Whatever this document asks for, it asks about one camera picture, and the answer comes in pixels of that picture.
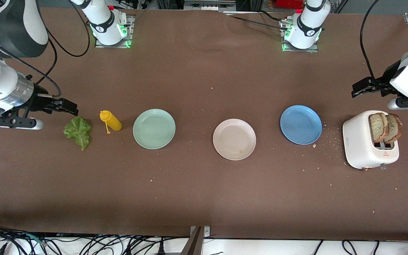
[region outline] bread slice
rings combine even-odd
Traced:
[[[402,136],[402,123],[399,116],[393,113],[387,115],[387,121],[390,133],[385,137],[384,142],[386,144],[392,144]]]
[[[385,114],[375,113],[369,116],[369,123],[371,124],[371,134],[374,143],[381,142],[388,135],[390,129],[388,128],[388,120]]]

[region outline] blue plate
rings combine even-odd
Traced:
[[[281,131],[291,142],[306,145],[319,139],[322,134],[322,122],[311,108],[294,105],[281,115]]]

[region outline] lettuce leaf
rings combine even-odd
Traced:
[[[83,151],[87,145],[89,145],[89,135],[87,132],[89,132],[90,129],[91,128],[86,120],[82,117],[76,117],[65,126],[63,134],[69,139],[74,138],[76,144],[81,146],[81,151]]]

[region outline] mustard bottle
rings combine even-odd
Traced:
[[[100,111],[100,119],[105,123],[106,132],[108,134],[111,134],[108,126],[114,131],[119,131],[120,129],[122,129],[122,124],[110,111]]]

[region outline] brown table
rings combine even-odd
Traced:
[[[64,47],[83,50],[72,9],[41,11]],[[64,137],[72,118],[65,113],[33,113],[45,122],[40,131],[0,129],[0,226],[186,236],[190,226],[210,225],[217,237],[408,239],[408,111],[397,112],[404,135],[396,163],[368,172],[345,163],[342,123],[365,110],[388,111],[390,99],[350,97],[351,85],[369,74],[358,44],[362,19],[330,15],[319,53],[311,54],[282,52],[274,29],[214,11],[146,11],[130,49],[91,48],[82,58],[59,50],[50,76],[92,124],[91,143],[81,152]],[[370,16],[364,37],[376,75],[408,50],[401,16]],[[48,48],[28,61],[47,70],[52,60]],[[322,118],[316,148],[280,132],[280,115],[294,104]],[[163,149],[143,149],[132,135],[150,108],[176,121]],[[100,110],[124,128],[107,135]],[[256,131],[245,160],[225,160],[213,148],[214,128],[228,118]]]

